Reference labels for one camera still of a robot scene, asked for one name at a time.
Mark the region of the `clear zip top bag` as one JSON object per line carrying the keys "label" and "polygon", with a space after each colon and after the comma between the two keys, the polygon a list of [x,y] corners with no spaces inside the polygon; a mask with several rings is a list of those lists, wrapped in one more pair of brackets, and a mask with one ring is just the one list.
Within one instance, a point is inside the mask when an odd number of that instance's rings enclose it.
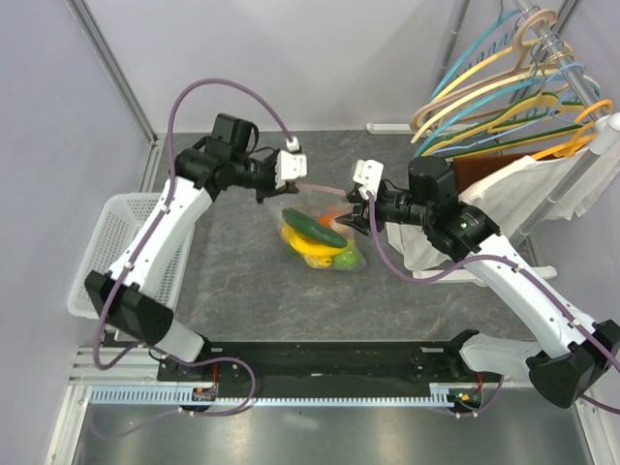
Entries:
{"label": "clear zip top bag", "polygon": [[318,270],[358,271],[366,260],[355,231],[336,219],[351,212],[341,189],[300,184],[296,194],[267,202],[286,248]]}

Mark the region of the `orange fruit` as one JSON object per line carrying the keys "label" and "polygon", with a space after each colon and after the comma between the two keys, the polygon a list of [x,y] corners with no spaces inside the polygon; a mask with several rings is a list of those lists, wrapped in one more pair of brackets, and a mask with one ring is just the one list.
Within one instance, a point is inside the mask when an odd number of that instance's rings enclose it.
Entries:
{"label": "orange fruit", "polygon": [[337,217],[338,217],[337,214],[323,215],[319,218],[319,224],[326,228],[334,230],[337,225],[337,222],[336,222]]}

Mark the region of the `green cucumber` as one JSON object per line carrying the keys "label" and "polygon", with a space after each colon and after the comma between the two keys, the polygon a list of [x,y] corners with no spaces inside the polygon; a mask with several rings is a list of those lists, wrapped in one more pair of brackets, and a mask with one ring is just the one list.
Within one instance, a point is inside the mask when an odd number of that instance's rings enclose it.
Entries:
{"label": "green cucumber", "polygon": [[288,226],[307,239],[334,248],[345,248],[347,245],[343,235],[320,225],[317,220],[295,208],[285,208],[282,217]]}

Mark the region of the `green custard apple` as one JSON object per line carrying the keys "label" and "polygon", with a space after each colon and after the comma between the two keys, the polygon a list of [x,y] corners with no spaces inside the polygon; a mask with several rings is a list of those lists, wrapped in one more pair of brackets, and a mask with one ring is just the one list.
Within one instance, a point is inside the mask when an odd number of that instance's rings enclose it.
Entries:
{"label": "green custard apple", "polygon": [[342,252],[333,258],[332,264],[340,270],[356,270],[360,267],[362,256],[357,249],[350,249]]}

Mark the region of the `yellow banana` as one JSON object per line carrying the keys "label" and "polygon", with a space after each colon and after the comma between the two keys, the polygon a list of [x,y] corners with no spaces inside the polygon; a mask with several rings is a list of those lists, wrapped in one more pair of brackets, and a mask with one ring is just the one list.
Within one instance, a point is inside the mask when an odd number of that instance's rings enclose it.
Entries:
{"label": "yellow banana", "polygon": [[288,225],[283,226],[280,229],[280,233],[292,249],[313,268],[331,267],[334,258],[345,251],[344,248],[332,247],[312,241]]}

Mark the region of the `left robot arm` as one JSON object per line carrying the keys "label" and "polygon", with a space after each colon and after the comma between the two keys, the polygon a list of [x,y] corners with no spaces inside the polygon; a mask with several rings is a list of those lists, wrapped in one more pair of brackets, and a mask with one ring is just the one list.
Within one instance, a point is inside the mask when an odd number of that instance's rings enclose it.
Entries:
{"label": "left robot arm", "polygon": [[212,370],[206,339],[155,298],[172,256],[195,223],[230,187],[250,189],[257,202],[294,194],[307,161],[295,136],[261,160],[249,143],[259,135],[247,120],[220,113],[212,132],[178,153],[164,191],[136,237],[106,272],[91,271],[84,287],[102,326],[179,359],[179,370],[201,381]]}

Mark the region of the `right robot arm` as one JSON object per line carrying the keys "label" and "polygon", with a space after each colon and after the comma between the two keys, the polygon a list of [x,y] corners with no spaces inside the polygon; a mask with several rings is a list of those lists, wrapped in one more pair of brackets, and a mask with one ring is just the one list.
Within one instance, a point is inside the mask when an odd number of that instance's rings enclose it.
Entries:
{"label": "right robot arm", "polygon": [[619,325],[596,322],[544,281],[486,213],[460,200],[445,160],[412,160],[405,189],[389,188],[383,170],[374,160],[354,164],[354,188],[347,195],[353,209],[338,223],[373,239],[385,224],[421,227],[433,248],[453,262],[425,283],[466,270],[499,296],[535,337],[527,342],[465,330],[454,339],[456,349],[443,359],[451,379],[466,381],[476,372],[526,378],[547,401],[568,409],[585,399],[609,369],[619,367]]}

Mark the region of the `brown box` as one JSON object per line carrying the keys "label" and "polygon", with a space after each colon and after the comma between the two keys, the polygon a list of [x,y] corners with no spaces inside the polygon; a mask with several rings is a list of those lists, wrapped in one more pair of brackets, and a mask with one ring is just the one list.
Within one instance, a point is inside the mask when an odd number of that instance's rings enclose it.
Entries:
{"label": "brown box", "polygon": [[524,156],[528,156],[528,153],[487,154],[453,158],[450,169],[454,173],[457,193],[464,193],[471,185]]}

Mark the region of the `white cloth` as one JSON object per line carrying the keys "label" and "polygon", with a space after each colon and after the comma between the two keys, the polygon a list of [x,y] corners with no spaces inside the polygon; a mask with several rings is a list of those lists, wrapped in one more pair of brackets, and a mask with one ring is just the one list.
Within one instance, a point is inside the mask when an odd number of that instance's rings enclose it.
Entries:
{"label": "white cloth", "polygon": [[[514,234],[542,203],[558,182],[585,152],[572,158],[536,161],[524,156],[471,185],[459,198],[480,208],[498,224],[501,232]],[[585,214],[619,172],[619,150],[601,156],[546,214],[548,220]],[[420,227],[387,224],[389,245],[403,256],[404,266],[413,272],[435,267],[449,259],[435,250]]]}

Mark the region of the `yellow hanger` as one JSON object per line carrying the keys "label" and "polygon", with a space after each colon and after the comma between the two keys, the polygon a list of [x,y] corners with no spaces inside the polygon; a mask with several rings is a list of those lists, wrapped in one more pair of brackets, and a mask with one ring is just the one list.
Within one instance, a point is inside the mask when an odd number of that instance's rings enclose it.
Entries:
{"label": "yellow hanger", "polygon": [[525,97],[520,101],[510,105],[498,115],[483,121],[482,123],[469,127],[458,133],[453,133],[447,139],[429,142],[428,140],[416,152],[416,157],[428,156],[437,150],[443,149],[451,144],[465,140],[475,136],[478,133],[490,134],[492,130],[498,129],[499,126],[507,122],[512,117],[518,115],[522,111],[526,111],[538,107],[546,107],[553,109],[560,101],[558,95],[554,92],[538,92],[534,95]]}

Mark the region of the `orange hanger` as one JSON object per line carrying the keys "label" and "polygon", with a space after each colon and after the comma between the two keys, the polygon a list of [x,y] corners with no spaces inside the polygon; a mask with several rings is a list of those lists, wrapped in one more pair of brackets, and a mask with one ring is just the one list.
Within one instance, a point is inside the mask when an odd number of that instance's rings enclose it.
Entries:
{"label": "orange hanger", "polygon": [[581,149],[588,142],[592,141],[596,135],[593,133],[595,122],[590,121],[582,124],[581,121],[586,116],[592,116],[593,112],[598,109],[606,109],[612,111],[613,103],[609,99],[600,100],[597,103],[586,108],[574,121],[574,124],[579,124],[579,127],[574,131],[572,138],[569,141],[551,146],[545,150],[539,151],[531,155],[531,158],[540,161],[548,157],[554,158],[571,158],[579,149]]}

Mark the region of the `beige wooden hanger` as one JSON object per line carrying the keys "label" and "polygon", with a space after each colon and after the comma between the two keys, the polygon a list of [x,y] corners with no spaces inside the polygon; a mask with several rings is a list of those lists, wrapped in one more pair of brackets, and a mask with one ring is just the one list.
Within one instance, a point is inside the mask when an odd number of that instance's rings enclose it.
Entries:
{"label": "beige wooden hanger", "polygon": [[558,66],[553,63],[530,63],[529,59],[534,50],[542,46],[542,41],[524,39],[533,27],[540,24],[552,26],[557,19],[558,15],[553,10],[535,11],[517,27],[508,46],[490,54],[454,79],[439,84],[429,103],[418,109],[412,117],[412,141],[429,139],[431,130],[437,130],[459,111],[471,109],[483,97],[495,96],[513,84],[557,71]]}

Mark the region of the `light blue hanger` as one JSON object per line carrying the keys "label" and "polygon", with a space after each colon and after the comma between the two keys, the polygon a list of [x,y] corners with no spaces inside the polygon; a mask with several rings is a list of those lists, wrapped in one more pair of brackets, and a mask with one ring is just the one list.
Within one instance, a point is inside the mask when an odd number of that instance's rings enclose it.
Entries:
{"label": "light blue hanger", "polygon": [[[472,111],[474,111],[476,108],[481,107],[482,105],[495,100],[496,98],[502,97],[508,93],[510,93],[513,90],[518,90],[521,87],[526,86],[527,84],[537,84],[540,83],[542,85],[542,87],[536,92],[546,92],[543,89],[546,87],[546,85],[553,80],[557,80],[557,79],[562,79],[565,80],[565,78],[563,77],[562,72],[569,70],[571,68],[579,68],[581,71],[585,70],[585,66],[581,63],[572,63],[569,65],[566,65],[565,67],[560,68],[558,71],[556,71],[553,75],[550,75],[549,77],[540,77],[540,78],[528,78],[526,80],[525,83],[519,83],[513,86],[510,86],[508,89],[505,90],[501,90],[498,92],[495,92],[493,94],[490,94],[489,96],[486,96],[484,98],[482,98],[480,101],[476,102],[475,104],[469,106],[468,108],[465,108],[464,110],[460,111],[457,115],[452,116],[450,119],[446,119],[442,122],[442,124],[437,127],[435,129],[435,131],[429,135],[426,140],[424,142],[426,142],[427,140],[429,142],[432,141],[439,141],[442,139],[447,139],[450,135],[452,135],[453,133],[458,133],[460,131],[457,132],[453,132],[448,134],[447,130],[452,127],[455,123],[459,122],[460,120],[463,119],[464,116],[467,116],[468,114],[470,114]],[[560,101],[558,102],[558,104],[554,107],[554,108],[546,108],[546,107],[538,107],[538,108],[531,108],[529,110],[526,111],[522,111],[521,113],[519,113],[518,115],[512,117],[511,119],[509,119],[507,122],[501,124],[499,126],[498,129],[492,130],[490,134],[488,133],[478,133],[475,136],[468,138],[468,139],[464,139],[461,140],[459,142],[456,142],[454,144],[451,144],[447,147],[444,147],[443,149],[437,150],[435,152],[437,153],[441,153],[441,152],[447,152],[449,150],[462,150],[462,149],[470,149],[474,146],[477,145],[481,145],[485,142],[489,142],[492,140],[495,140],[501,136],[505,136],[508,134],[512,134],[516,131],[519,131],[523,128],[527,128],[529,126],[532,126],[538,122],[542,122],[545,119],[548,118],[554,118],[554,119],[559,119],[561,121],[567,122],[567,123],[572,123],[572,121],[565,119],[563,117],[560,117],[560,114],[562,114],[565,111],[577,111],[578,109],[584,109],[584,106],[582,103],[579,103],[576,99],[576,95],[573,95],[573,98],[571,99],[571,95],[569,93],[565,94],[563,97],[560,97],[558,95]]]}

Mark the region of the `teal hanger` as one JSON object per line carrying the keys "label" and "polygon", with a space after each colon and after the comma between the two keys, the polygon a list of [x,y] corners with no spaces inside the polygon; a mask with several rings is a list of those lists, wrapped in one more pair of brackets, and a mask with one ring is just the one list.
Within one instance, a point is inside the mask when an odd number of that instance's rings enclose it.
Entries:
{"label": "teal hanger", "polygon": [[[493,25],[482,33],[480,37],[476,39],[475,42],[471,44],[470,47],[456,60],[439,84],[446,83],[456,78],[459,74],[463,73],[474,64],[482,61],[490,54],[507,47],[512,41],[514,32],[522,21],[532,16],[534,12],[538,10],[541,9],[536,6],[530,6],[525,9],[517,9],[500,15]],[[529,62],[536,65],[541,64],[542,62],[553,63],[558,66],[558,70],[566,65],[579,63],[574,57],[572,47],[561,41],[559,36],[552,31],[551,27],[552,26],[540,24],[530,29],[524,37],[526,41],[533,39],[540,39],[542,41],[542,46],[534,50],[534,54],[529,59]],[[542,78],[548,78],[555,72],[556,71],[552,71]],[[571,68],[563,71],[562,74],[565,80],[560,78],[550,81],[543,90],[546,92],[556,92],[559,90],[558,95],[560,97],[563,97],[565,94],[569,93],[571,95],[571,99],[574,95],[576,95],[577,101],[582,103],[584,106],[584,109],[578,109],[581,112],[602,100],[600,97],[601,89],[599,85],[590,77],[585,75],[584,71],[581,71],[579,68]],[[433,91],[431,97],[436,92],[438,85]],[[527,84],[518,90],[513,90],[502,97],[496,98],[495,100],[476,108],[467,116],[464,116],[462,120],[450,127],[447,130],[447,133],[450,134],[464,130],[468,126],[473,126],[489,117],[493,117],[497,115],[501,109],[510,106],[526,96],[536,93],[541,87],[542,85],[540,83]],[[421,146],[425,140],[425,138],[421,138],[416,141],[416,143]],[[451,159],[488,154],[491,150],[492,148],[489,141],[481,145],[474,146],[470,149],[453,149],[447,152],[435,152],[431,155],[437,155],[443,159]]]}

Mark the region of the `aluminium frame post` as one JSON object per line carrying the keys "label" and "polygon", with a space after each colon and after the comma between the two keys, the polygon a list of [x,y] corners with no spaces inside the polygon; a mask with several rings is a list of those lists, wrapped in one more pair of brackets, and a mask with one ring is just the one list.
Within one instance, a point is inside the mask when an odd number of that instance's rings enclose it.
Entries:
{"label": "aluminium frame post", "polygon": [[131,113],[141,133],[151,143],[158,140],[157,132],[153,129],[138,97],[125,76],[120,63],[114,55],[109,42],[92,13],[89,5],[84,0],[68,0],[67,5],[72,10],[77,22],[92,45],[95,53],[103,64],[109,78],[127,110]]}

